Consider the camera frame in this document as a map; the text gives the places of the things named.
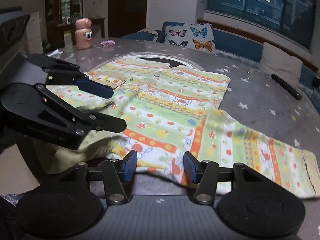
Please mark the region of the green patterned child shirt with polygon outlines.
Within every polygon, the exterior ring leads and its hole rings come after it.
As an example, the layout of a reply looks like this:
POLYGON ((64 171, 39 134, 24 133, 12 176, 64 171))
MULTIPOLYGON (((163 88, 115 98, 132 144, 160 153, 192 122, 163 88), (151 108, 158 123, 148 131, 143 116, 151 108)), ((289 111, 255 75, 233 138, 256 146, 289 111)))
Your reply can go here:
POLYGON ((88 72, 91 80, 111 85, 111 99, 75 86, 50 86, 64 102, 126 121, 118 134, 91 131, 77 150, 34 140, 36 155, 47 174, 61 173, 94 158, 122 159, 138 155, 138 172, 149 172, 188 185, 183 154, 224 167, 240 162, 300 198, 319 196, 315 155, 243 125, 220 103, 230 78, 194 68, 148 61, 134 56, 113 60, 88 72))

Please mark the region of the white paper sheet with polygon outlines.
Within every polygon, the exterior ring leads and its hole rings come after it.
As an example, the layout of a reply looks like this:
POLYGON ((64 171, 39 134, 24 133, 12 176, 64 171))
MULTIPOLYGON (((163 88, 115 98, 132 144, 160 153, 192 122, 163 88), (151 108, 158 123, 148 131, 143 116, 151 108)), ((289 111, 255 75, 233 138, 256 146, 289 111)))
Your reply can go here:
POLYGON ((55 57, 60 56, 63 53, 63 51, 60 51, 59 49, 56 49, 52 51, 51 53, 47 54, 48 57, 55 57))

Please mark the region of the pink cartoon water bottle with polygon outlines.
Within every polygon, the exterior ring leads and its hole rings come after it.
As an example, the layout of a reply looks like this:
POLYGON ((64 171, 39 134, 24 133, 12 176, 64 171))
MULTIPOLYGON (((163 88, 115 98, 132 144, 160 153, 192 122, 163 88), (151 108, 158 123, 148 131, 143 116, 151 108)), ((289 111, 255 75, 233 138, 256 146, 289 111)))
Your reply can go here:
POLYGON ((81 18, 75 23, 75 42, 77 50, 91 48, 93 33, 91 30, 92 22, 89 18, 81 18))

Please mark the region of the white refrigerator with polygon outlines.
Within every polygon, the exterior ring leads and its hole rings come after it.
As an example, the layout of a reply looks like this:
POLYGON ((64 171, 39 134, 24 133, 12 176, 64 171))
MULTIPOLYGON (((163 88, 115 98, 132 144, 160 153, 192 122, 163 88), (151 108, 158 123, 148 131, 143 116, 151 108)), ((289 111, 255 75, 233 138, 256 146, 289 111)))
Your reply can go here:
POLYGON ((43 54, 39 12, 30 14, 26 30, 26 51, 28 54, 43 54))

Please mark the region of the pink hair scrunchie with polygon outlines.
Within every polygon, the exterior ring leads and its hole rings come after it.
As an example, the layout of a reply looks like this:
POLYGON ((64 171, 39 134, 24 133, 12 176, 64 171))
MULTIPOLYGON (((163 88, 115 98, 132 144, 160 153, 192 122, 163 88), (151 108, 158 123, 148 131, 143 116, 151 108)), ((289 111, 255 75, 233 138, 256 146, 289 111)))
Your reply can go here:
POLYGON ((106 41, 103 41, 101 42, 101 45, 103 47, 107 46, 107 47, 110 47, 110 46, 114 46, 116 43, 114 40, 106 40, 106 41))

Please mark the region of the dark wooden cabinet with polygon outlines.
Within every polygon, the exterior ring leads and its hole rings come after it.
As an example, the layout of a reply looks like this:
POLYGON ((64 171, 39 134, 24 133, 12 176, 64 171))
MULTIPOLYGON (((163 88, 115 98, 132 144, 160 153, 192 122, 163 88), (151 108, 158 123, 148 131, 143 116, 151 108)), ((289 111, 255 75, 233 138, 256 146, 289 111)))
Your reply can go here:
POLYGON ((82 0, 45 0, 47 40, 51 48, 65 47, 66 34, 75 45, 75 22, 82 16, 82 0))

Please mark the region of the dark wooden door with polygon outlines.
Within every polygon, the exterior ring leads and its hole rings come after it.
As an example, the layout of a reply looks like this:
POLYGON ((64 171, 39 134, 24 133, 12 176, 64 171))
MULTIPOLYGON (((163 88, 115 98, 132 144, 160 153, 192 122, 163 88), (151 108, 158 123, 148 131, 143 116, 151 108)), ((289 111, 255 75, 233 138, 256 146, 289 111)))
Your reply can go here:
POLYGON ((146 27, 148 0, 108 0, 108 35, 122 37, 146 27))

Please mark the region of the beige cloth on sofa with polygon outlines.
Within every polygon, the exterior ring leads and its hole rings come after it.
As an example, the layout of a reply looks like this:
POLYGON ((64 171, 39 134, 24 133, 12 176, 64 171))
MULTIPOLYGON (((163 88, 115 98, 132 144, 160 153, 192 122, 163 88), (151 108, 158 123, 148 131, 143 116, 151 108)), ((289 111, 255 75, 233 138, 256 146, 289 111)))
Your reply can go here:
POLYGON ((149 30, 145 28, 138 31, 137 34, 140 40, 160 42, 164 33, 161 30, 149 30))

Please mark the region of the round built-in induction cooker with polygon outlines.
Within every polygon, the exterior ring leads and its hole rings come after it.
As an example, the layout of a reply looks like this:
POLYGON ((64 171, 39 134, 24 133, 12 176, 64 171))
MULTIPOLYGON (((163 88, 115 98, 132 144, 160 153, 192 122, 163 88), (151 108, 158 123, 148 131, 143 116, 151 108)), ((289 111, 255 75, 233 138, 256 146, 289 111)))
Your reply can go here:
POLYGON ((168 55, 162 53, 151 53, 151 52, 144 52, 144 53, 129 53, 125 55, 119 55, 113 57, 109 60, 106 60, 99 65, 92 68, 92 70, 96 70, 103 65, 119 60, 119 59, 142 59, 146 61, 154 61, 160 63, 169 63, 170 67, 177 67, 179 65, 186 66, 189 68, 197 69, 204 71, 204 68, 201 67, 198 63, 191 61, 190 59, 186 59, 183 54, 178 55, 168 55))

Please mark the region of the black remote control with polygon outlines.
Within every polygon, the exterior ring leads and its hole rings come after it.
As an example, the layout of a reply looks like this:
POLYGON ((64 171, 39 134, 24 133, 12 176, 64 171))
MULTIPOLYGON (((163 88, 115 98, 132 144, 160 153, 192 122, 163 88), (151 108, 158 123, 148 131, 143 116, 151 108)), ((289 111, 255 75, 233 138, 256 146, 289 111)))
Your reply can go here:
POLYGON ((302 96, 294 89, 291 85, 289 85, 286 81, 282 78, 277 76, 276 74, 272 74, 271 78, 276 81, 281 87, 283 87, 287 92, 289 92, 296 100, 301 100, 302 96))

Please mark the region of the beige cushion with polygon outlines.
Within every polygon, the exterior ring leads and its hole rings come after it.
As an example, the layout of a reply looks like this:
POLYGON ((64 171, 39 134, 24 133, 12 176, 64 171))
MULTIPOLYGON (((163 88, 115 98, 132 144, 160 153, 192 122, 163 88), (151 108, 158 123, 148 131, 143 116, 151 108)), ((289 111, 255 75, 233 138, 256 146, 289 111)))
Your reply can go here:
POLYGON ((299 85, 303 63, 281 49, 264 42, 259 70, 268 75, 275 74, 294 88, 299 85))

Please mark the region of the blue sofa bench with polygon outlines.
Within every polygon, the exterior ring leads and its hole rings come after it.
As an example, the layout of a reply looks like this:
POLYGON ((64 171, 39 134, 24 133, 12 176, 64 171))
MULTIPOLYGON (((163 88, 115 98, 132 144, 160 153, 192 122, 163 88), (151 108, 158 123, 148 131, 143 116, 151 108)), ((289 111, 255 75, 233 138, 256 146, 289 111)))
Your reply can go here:
MULTIPOLYGON (((263 43, 272 43, 260 36, 218 23, 213 23, 213 35, 216 49, 244 57, 254 62, 261 60, 263 43)), ((303 67, 300 76, 302 88, 311 100, 319 101, 318 68, 291 50, 278 44, 274 46, 302 61, 303 67)))

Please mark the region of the butterfly print pillow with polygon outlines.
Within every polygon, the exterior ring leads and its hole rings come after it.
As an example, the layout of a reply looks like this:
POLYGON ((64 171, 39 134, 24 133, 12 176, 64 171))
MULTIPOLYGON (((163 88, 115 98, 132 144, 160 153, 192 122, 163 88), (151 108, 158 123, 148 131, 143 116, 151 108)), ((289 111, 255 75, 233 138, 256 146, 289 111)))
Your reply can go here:
POLYGON ((216 54, 213 26, 210 23, 167 25, 164 43, 216 54))

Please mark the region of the large dark window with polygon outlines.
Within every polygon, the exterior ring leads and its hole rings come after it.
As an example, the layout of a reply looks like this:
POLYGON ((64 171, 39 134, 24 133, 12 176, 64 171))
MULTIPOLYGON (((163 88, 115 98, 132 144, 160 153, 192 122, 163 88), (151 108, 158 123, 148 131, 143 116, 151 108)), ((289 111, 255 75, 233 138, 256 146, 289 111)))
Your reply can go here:
POLYGON ((262 25, 310 48, 316 0, 207 0, 207 10, 262 25))

